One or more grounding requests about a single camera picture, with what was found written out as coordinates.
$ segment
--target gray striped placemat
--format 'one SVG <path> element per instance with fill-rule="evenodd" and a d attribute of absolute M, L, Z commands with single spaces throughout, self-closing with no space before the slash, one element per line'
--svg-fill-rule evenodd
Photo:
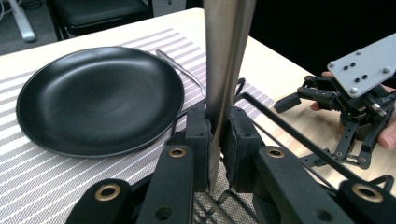
<path fill-rule="evenodd" d="M 119 46 L 152 54 L 161 49 L 206 84 L 205 51 L 171 28 Z M 0 79 L 0 223 L 64 223 L 74 204 L 94 183 L 119 178 L 133 184 L 154 171 L 169 131 L 144 150 L 105 159 L 63 157 L 30 141 L 18 124 L 15 106 L 22 86 L 34 72 Z M 180 77 L 186 94 L 184 109 L 204 96 L 191 80 Z M 265 105 L 273 102 L 248 83 L 244 91 Z M 259 114 L 244 101 L 238 106 L 252 118 Z M 184 125 L 185 119 L 181 119 L 177 129 Z"/>

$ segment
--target bolt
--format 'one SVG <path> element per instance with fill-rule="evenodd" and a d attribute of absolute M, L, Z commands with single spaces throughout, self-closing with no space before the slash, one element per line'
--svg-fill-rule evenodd
<path fill-rule="evenodd" d="M 352 89 L 350 89 L 349 91 L 351 94 L 357 94 L 358 93 L 358 88 L 354 87 Z"/>
<path fill-rule="evenodd" d="M 384 69 L 382 69 L 383 73 L 389 73 L 390 72 L 390 67 L 384 67 Z"/>
<path fill-rule="evenodd" d="M 384 117 L 387 115 L 387 112 L 381 108 L 381 106 L 379 104 L 373 104 L 372 105 L 372 109 L 378 113 L 381 117 Z"/>
<path fill-rule="evenodd" d="M 329 66 L 329 67 L 334 67 L 334 66 L 335 66 L 335 63 L 334 63 L 334 62 L 329 62 L 328 66 Z"/>

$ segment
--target chair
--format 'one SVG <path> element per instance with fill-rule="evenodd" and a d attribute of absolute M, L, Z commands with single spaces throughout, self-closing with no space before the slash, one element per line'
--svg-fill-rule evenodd
<path fill-rule="evenodd" d="M 58 40 L 154 17 L 152 0 L 47 0 Z"/>

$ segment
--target dark background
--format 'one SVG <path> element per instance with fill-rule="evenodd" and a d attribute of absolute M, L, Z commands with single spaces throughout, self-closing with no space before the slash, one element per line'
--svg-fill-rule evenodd
<path fill-rule="evenodd" d="M 395 10 L 395 0 L 257 0 L 250 35 L 320 75 L 328 62 L 396 33 Z"/>

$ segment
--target table surface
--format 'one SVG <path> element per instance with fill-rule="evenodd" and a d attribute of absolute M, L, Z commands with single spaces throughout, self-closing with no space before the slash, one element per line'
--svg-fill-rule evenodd
<path fill-rule="evenodd" d="M 47 46 L 1 56 L 0 81 L 20 74 L 34 72 L 47 63 L 80 49 L 117 46 L 121 43 L 128 43 L 128 41 L 132 39 L 149 36 L 167 28 L 184 36 L 185 39 L 190 40 L 194 46 L 198 47 L 201 52 L 205 53 L 204 12 L 196 8 L 121 26 L 92 35 L 84 35 Z M 297 88 L 303 83 L 304 77 L 307 75 L 310 74 L 303 68 L 285 59 L 253 38 L 248 40 L 240 77 L 245 77 L 248 83 L 252 84 L 260 92 L 265 93 L 274 101 L 296 92 Z M 313 112 L 309 109 L 311 103 L 312 102 L 303 101 L 302 104 L 295 106 L 293 109 L 279 116 L 318 146 L 334 150 L 339 139 L 339 114 L 335 111 Z M 303 156 L 308 153 L 308 150 L 304 146 L 277 127 L 264 115 L 259 115 L 255 120 L 259 122 L 267 132 L 271 133 L 298 156 Z M 263 138 L 267 145 L 272 144 L 272 141 L 267 139 L 267 137 L 263 136 Z M 7 151 L 8 145 L 10 144 L 1 145 L 0 151 Z M 358 142 L 355 148 L 360 148 L 360 146 L 361 143 Z M 0 156 L 0 164 L 4 162 L 7 161 Z M 372 165 L 368 170 L 362 170 L 349 165 L 346 165 L 346 167 L 350 168 L 354 173 L 365 180 L 372 180 L 381 175 L 396 176 L 396 151 L 387 151 L 377 146 L 373 152 Z M 340 181 L 344 179 L 328 166 L 316 170 L 336 187 L 338 187 Z M 33 222 L 33 218 L 27 217 L 26 219 L 18 219 L 18 215 L 15 214 L 15 212 L 13 213 L 13 211 L 7 210 L 7 207 L 11 203 L 12 199 L 0 199 L 0 214 L 2 214 L 0 215 L 0 223 L 10 223 L 9 221 L 12 222 L 12 220 L 18 222 L 24 221 L 27 223 Z M 64 220 L 64 217 L 70 211 L 71 207 L 72 206 L 69 205 L 64 209 L 62 215 L 57 220 Z M 52 214 L 50 210 L 46 212 L 48 216 L 52 217 L 59 215 L 55 214 L 55 212 Z M 13 215 L 11 217 L 5 217 L 5 213 Z"/>

